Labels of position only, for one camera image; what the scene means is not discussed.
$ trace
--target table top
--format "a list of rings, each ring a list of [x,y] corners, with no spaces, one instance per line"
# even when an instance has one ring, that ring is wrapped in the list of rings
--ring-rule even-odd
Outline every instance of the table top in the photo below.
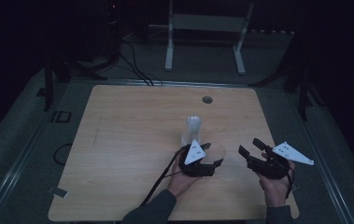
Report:
[[[203,97],[213,102],[205,104]],[[170,220],[265,218],[259,178],[238,154],[261,152],[253,138],[274,142],[256,92],[252,89],[203,87],[95,86],[71,148],[49,218],[53,221],[121,220],[139,206],[180,149],[188,116],[202,121],[202,144],[226,149],[213,176],[196,182],[180,196]],[[152,198],[166,188],[164,179]],[[293,217],[299,210],[287,200]]]

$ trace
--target gray carpet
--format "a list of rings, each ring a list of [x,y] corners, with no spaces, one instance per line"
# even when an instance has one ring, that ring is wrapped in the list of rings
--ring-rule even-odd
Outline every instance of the gray carpet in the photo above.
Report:
[[[198,46],[193,46],[181,38],[181,44],[175,46],[174,69],[165,72],[166,43],[157,33],[146,44],[135,43],[133,36],[126,39],[133,43],[138,67],[161,79],[163,85],[245,88],[276,71],[290,41],[287,35],[249,34],[242,51],[247,74],[239,76],[228,45],[230,39],[222,45],[199,41]],[[133,60],[129,46],[123,45],[121,53]],[[101,73],[109,77],[108,81],[74,74],[69,84],[56,82],[56,101],[49,112],[43,112],[44,99],[35,96],[44,85],[43,71],[32,78],[0,124],[0,189],[7,189],[6,195],[0,195],[0,223],[52,223],[47,217],[52,196],[46,191],[58,185],[63,171],[63,166],[53,160],[53,153],[59,146],[73,142],[94,85],[144,85],[126,67],[119,61],[118,66]],[[324,106],[309,106],[308,121],[302,121],[296,112],[298,92],[285,93],[281,88],[284,80],[256,91],[275,142],[288,141],[316,161],[314,166],[299,164],[296,170],[293,194],[300,209],[296,223],[354,223],[354,159],[347,143]],[[51,122],[54,111],[72,112],[71,120]],[[67,153],[68,147],[63,148],[59,159],[66,160]],[[24,162],[19,166],[15,161]],[[10,170],[21,174],[11,174]],[[5,182],[8,176],[14,179]]]

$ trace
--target dark background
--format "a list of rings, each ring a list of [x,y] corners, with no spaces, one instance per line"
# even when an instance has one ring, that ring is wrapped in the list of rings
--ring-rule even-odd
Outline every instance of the dark background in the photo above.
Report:
[[[148,24],[167,24],[167,1],[109,2],[116,3],[120,10],[117,16],[121,29],[145,36]],[[238,7],[231,6],[241,4],[238,0],[228,0],[227,4],[210,0],[176,2],[176,9],[188,13],[230,15],[239,13]],[[310,81],[354,153],[354,1],[256,2],[249,30],[296,32],[293,41],[297,45],[288,50],[283,64],[297,63],[298,58],[313,64]],[[74,60],[89,61],[101,54],[106,35],[103,3],[0,0],[0,120],[30,77],[43,67],[44,46]]]

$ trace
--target sleeve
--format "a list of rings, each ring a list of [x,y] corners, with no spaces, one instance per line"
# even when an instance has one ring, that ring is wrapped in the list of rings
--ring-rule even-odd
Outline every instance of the sleeve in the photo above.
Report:
[[[291,214],[290,207],[267,207],[266,211],[267,224],[293,224],[295,223]]]
[[[164,189],[150,203],[129,212],[121,224],[165,224],[176,203],[174,194]]]

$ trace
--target metal frame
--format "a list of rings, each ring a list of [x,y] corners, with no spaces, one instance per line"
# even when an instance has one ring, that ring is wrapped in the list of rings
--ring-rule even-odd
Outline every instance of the metal frame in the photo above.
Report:
[[[254,4],[252,2],[249,4],[248,12],[245,18],[174,14],[173,4],[173,0],[170,0],[168,17],[168,46],[167,53],[165,56],[166,71],[171,71],[173,69],[174,29],[190,29],[240,32],[240,38],[237,44],[233,46],[233,52],[238,74],[244,75],[246,73],[246,68],[244,66],[243,58],[241,56],[241,47],[243,46],[243,41],[247,33],[249,20],[254,7]]]

